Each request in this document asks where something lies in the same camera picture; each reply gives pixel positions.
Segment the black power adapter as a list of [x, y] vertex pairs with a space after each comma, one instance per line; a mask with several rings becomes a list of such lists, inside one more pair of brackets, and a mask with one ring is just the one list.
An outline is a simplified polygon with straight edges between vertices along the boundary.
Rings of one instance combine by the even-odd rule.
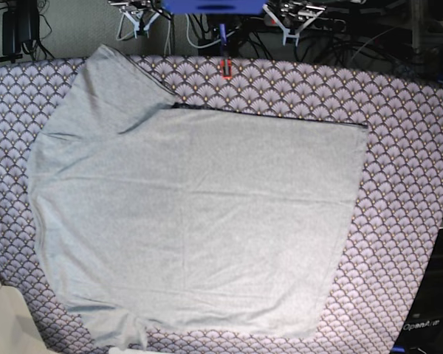
[[7, 1], [2, 15], [2, 53], [31, 55], [39, 42], [39, 11], [37, 1]]

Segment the red table clamp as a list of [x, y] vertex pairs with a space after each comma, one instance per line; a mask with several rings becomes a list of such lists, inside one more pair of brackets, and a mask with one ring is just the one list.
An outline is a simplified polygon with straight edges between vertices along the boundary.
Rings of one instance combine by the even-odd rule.
[[232, 78], [232, 63], [231, 59], [224, 58], [220, 62], [220, 68], [221, 68], [221, 76], [225, 80], [230, 80]]

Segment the white foam board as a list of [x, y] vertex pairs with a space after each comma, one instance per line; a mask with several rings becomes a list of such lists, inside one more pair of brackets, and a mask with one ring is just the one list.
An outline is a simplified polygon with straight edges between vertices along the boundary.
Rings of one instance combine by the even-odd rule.
[[0, 282], [0, 353], [47, 353], [19, 290]]

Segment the patterned purple tablecloth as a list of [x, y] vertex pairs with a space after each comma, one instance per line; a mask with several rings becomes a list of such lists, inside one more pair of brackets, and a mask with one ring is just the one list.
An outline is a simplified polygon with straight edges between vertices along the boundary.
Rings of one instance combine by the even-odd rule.
[[[443, 216], [443, 88], [386, 74], [269, 60], [136, 57], [181, 103], [262, 116], [368, 126], [368, 149], [346, 246], [312, 339], [228, 331], [156, 331], [168, 353], [387, 353], [427, 268]], [[34, 252], [27, 200], [30, 145], [68, 92], [81, 59], [0, 68], [0, 279], [23, 294], [45, 345], [97, 353], [57, 301]]]

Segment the light grey T-shirt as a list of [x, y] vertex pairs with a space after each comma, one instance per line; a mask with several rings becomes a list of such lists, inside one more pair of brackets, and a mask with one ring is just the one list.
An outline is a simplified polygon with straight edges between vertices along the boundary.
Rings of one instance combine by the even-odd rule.
[[35, 252], [99, 346], [146, 333], [311, 336], [351, 225], [368, 129], [176, 107], [102, 46], [31, 147]]

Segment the black power strip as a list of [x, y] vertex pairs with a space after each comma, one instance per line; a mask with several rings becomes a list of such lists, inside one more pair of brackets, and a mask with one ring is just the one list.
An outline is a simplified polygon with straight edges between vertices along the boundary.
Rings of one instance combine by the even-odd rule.
[[[280, 16], [277, 15], [278, 20], [282, 25], [287, 28], [291, 33], [294, 33], [300, 27], [302, 27], [309, 19], [308, 16]], [[263, 17], [264, 23], [268, 27], [278, 27], [280, 26], [275, 22], [275, 20], [268, 14]], [[341, 19], [336, 18], [324, 18], [318, 17], [309, 26], [306, 27], [311, 30], [323, 30], [323, 31], [333, 31], [333, 32], [345, 32], [346, 22]]]

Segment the black OpenArm box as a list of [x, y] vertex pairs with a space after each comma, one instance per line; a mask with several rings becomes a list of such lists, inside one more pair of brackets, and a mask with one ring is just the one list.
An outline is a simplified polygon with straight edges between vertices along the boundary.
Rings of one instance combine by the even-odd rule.
[[443, 353], [443, 229], [392, 353]]

